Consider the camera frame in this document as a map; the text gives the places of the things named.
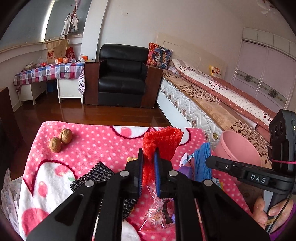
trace window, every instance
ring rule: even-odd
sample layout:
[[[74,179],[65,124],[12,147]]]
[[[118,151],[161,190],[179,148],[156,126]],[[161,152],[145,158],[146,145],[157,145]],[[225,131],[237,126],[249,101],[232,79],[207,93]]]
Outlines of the window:
[[[81,0],[77,10],[78,31],[82,34],[91,0]],[[0,51],[17,45],[60,37],[64,19],[75,7],[74,0],[31,0],[14,18],[0,40]]]
[[[0,40],[0,50],[41,42],[44,18],[51,1],[31,0],[20,10]]]
[[[91,0],[81,0],[79,8],[77,9],[77,17],[79,19],[78,31],[70,33],[69,35],[82,34],[84,30],[85,20],[89,11]],[[74,0],[59,0],[55,2],[52,8],[52,12],[49,17],[46,34],[44,40],[50,40],[58,38],[61,35],[64,27],[64,20],[68,14],[72,14],[74,10]]]

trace orange box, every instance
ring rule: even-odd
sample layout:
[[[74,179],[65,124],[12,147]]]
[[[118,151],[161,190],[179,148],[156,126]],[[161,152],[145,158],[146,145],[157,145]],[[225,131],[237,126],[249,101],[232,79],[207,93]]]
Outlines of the orange box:
[[[56,64],[61,64],[63,62],[63,58],[56,58]]]

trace metal screw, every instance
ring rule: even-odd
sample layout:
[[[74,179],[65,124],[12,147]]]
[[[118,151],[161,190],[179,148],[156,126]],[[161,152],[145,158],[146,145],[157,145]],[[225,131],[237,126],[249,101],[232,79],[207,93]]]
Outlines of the metal screw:
[[[94,185],[94,181],[93,180],[88,180],[85,182],[85,186],[87,186],[88,188],[89,187],[92,187]]]
[[[121,175],[122,177],[127,177],[127,176],[129,175],[129,172],[126,171],[126,170],[123,170],[123,171],[120,172],[120,175]]]
[[[175,170],[171,170],[168,172],[168,174],[171,176],[171,177],[175,177],[176,175],[178,175],[178,172],[175,171]]]
[[[210,187],[211,185],[213,185],[213,182],[211,180],[204,180],[204,185],[207,187]]]

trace purple sleeve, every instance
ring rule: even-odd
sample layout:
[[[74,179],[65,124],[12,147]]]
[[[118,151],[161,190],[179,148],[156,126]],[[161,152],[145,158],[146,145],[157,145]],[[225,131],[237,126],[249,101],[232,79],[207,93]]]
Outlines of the purple sleeve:
[[[294,203],[292,211],[291,211],[290,216],[288,217],[287,221],[281,227],[279,227],[276,231],[274,231],[273,233],[270,234],[271,241],[274,241],[281,234],[281,232],[285,229],[287,223],[293,217],[293,214],[295,213],[295,211],[296,211],[296,203]]]

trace wall outlet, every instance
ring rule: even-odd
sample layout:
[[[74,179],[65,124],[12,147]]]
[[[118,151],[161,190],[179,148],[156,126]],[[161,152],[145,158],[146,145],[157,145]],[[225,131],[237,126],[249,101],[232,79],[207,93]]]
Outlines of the wall outlet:
[[[121,16],[127,17],[128,12],[121,11]]]

